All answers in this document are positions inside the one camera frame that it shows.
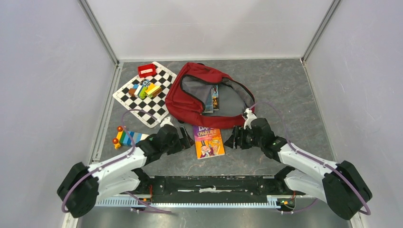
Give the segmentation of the blue nineteen eighty-four book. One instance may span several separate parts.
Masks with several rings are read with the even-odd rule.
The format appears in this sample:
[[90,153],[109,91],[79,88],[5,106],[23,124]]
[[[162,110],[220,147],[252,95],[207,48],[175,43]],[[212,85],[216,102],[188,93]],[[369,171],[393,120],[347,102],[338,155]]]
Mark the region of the blue nineteen eighty-four book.
[[211,114],[214,112],[213,110],[213,97],[212,97],[212,89],[208,93],[207,99],[205,101],[205,108],[203,110],[203,114]]

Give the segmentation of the red backpack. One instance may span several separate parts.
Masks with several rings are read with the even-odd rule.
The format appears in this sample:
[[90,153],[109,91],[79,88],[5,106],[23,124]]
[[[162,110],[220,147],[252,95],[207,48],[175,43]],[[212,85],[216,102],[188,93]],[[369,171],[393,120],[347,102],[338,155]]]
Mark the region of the red backpack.
[[[206,113],[207,100],[218,87],[219,109]],[[166,98],[169,114],[194,126],[230,129],[244,124],[242,113],[255,104],[253,93],[228,74],[199,63],[186,63]]]

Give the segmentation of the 169-storey treehouse book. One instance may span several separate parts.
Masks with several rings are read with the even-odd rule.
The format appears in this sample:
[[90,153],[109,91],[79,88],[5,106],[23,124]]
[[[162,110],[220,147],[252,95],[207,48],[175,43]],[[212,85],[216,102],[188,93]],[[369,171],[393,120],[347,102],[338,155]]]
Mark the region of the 169-storey treehouse book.
[[211,88],[211,95],[212,95],[212,104],[213,104],[213,110],[218,111],[219,110],[219,86],[214,85]]

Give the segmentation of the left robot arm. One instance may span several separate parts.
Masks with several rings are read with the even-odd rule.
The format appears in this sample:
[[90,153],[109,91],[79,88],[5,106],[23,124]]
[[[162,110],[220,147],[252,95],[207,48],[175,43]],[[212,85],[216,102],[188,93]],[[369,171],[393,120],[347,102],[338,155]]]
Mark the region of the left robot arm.
[[194,140],[183,126],[162,126],[156,134],[138,141],[129,150],[106,161],[72,166],[57,195],[62,200],[61,209],[79,218],[87,214],[96,203],[119,193],[145,193],[152,187],[151,178],[143,167],[160,159],[189,149]]

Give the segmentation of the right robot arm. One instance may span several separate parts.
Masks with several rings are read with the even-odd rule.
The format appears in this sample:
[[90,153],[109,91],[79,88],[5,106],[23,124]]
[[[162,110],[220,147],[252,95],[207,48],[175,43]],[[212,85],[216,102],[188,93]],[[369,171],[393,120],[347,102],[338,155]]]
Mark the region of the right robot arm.
[[275,177],[277,192],[299,191],[324,203],[340,218],[350,220],[365,208],[373,195],[356,167],[312,155],[286,138],[276,136],[265,118],[257,118],[247,126],[234,126],[225,146],[233,149],[258,147],[266,157],[285,165]]

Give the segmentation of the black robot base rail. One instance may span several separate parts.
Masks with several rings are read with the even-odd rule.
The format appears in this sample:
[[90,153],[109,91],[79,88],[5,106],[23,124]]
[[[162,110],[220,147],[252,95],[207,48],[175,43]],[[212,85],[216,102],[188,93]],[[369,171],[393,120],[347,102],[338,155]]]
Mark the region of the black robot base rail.
[[264,203],[267,196],[303,196],[276,176],[149,176],[135,171],[140,184],[131,194],[147,195],[153,203]]

